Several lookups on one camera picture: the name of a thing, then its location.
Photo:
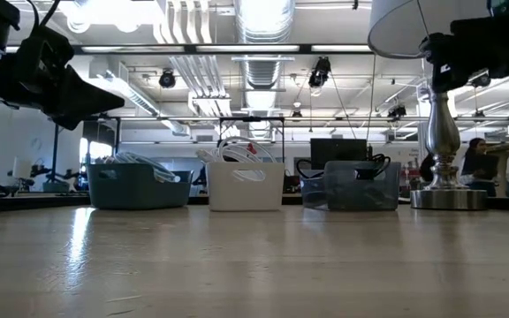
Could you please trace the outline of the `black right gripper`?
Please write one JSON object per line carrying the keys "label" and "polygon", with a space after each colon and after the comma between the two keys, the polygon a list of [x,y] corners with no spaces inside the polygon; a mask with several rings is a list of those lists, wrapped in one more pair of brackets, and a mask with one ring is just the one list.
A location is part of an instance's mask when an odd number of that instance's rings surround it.
{"label": "black right gripper", "polygon": [[423,57],[433,64],[431,88],[435,93],[446,93],[468,82],[468,72],[447,64],[455,59],[455,43],[460,62],[470,70],[486,69],[495,79],[509,76],[509,15],[454,20],[451,32],[429,34],[419,46]]}

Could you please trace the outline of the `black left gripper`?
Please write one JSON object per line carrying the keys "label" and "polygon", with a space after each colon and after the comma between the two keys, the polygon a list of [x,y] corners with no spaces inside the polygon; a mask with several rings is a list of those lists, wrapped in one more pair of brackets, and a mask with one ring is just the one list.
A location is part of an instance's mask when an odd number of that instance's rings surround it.
{"label": "black left gripper", "polygon": [[69,131],[78,117],[123,107],[123,98],[87,83],[68,65],[73,55],[69,40],[50,28],[34,30],[14,53],[1,47],[0,102],[45,109]]}

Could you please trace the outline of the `black ceiling spotlight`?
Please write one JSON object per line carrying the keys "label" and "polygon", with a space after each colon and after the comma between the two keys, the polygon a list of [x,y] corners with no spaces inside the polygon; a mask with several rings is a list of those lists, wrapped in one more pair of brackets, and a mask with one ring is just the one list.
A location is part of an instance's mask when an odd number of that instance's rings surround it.
{"label": "black ceiling spotlight", "polygon": [[313,68],[308,85],[311,88],[320,88],[329,78],[331,72],[330,60],[328,57],[318,57],[317,63]]}
{"label": "black ceiling spotlight", "polygon": [[166,89],[175,87],[176,77],[174,75],[174,70],[171,68],[163,69],[162,74],[158,80],[158,84],[161,88],[166,88]]}

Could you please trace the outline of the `teal plastic bin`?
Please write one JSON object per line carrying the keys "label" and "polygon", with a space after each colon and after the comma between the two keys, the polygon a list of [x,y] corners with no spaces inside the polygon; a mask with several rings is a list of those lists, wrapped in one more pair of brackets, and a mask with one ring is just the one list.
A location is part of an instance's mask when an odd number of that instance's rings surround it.
{"label": "teal plastic bin", "polygon": [[174,174],[179,182],[161,182],[144,163],[91,164],[87,171],[91,204],[113,210],[183,207],[188,203],[193,173]]}

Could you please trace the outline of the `black monitor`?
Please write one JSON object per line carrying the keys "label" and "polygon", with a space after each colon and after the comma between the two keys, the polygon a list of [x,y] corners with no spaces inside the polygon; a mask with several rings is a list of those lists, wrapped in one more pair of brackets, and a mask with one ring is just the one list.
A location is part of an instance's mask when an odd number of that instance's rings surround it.
{"label": "black monitor", "polygon": [[310,158],[313,170],[323,170],[329,161],[364,161],[367,142],[354,139],[311,139]]}

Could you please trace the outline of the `grey translucent plastic bin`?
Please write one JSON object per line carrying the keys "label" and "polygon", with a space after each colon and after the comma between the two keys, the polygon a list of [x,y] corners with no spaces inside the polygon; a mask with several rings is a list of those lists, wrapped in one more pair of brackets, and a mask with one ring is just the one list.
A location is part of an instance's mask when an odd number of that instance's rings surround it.
{"label": "grey translucent plastic bin", "polygon": [[303,206],[328,211],[393,211],[399,205],[398,162],[330,161],[300,174]]}

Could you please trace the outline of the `white plastic bin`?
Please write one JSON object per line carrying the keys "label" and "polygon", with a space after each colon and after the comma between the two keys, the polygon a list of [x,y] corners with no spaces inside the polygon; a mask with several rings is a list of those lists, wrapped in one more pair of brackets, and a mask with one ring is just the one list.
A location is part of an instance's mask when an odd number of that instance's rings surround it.
{"label": "white plastic bin", "polygon": [[282,206],[283,163],[213,162],[206,173],[211,211],[274,211]]}

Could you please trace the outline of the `black frame crossbar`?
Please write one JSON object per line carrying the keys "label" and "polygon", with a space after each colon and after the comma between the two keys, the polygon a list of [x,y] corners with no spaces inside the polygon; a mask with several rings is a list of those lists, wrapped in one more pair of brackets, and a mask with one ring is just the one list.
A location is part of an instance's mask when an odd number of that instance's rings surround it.
{"label": "black frame crossbar", "polygon": [[[89,206],[88,196],[79,195],[51,195],[51,196],[19,196],[0,198],[0,212],[38,209],[62,208],[73,206]],[[486,202],[488,209],[509,211],[509,198],[489,198]]]}

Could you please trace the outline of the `silver ceiling duct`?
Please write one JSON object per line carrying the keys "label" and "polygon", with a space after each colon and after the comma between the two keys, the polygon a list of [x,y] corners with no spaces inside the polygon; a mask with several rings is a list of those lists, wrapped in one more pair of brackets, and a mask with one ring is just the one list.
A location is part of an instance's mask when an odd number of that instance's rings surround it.
{"label": "silver ceiling duct", "polygon": [[[238,41],[245,44],[277,44],[289,40],[295,0],[233,0]],[[248,56],[240,64],[244,78],[245,105],[254,117],[271,115],[283,62],[279,56]]]}

